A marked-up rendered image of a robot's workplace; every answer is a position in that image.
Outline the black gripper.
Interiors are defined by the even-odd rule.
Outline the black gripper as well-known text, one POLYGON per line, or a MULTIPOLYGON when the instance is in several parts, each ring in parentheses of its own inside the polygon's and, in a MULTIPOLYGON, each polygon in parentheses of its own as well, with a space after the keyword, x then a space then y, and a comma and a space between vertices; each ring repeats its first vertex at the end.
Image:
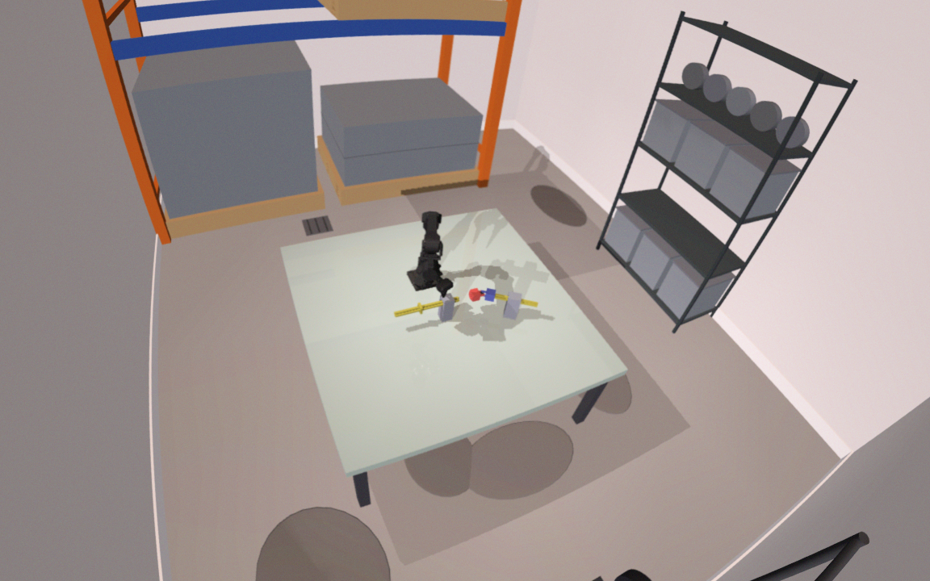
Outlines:
MULTIPOLYGON (((437 291, 439 291, 439 293, 442 293, 442 297, 444 298, 444 295, 446 295, 447 291, 448 291, 450 288, 453 288, 453 287, 454 287, 454 284, 453 284, 453 281, 451 281, 449 278, 444 278, 444 279, 443 279, 442 277, 440 277, 440 276, 442 276, 442 271, 440 271, 439 268, 442 268, 442 265, 440 265, 440 264, 438 263, 438 265, 437 265, 437 278, 435 279, 435 281, 437 281, 436 288, 437 288, 437 291)), ((423 264, 419 265, 419 266, 416 268, 417 274, 421 274, 421 270, 423 270, 423 264)))

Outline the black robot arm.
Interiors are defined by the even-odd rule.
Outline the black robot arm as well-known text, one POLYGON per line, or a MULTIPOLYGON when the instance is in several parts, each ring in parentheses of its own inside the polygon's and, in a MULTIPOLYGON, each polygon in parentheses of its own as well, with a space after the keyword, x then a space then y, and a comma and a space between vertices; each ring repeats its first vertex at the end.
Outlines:
POLYGON ((431 283, 437 278, 437 260, 442 260, 443 243, 440 241, 440 235, 437 234, 439 224, 442 224, 442 214, 438 214, 438 212, 423 213, 425 235, 424 240, 421 242, 421 253, 417 263, 417 267, 423 264, 423 270, 413 281, 416 287, 421 288, 421 290, 431 286, 431 283))

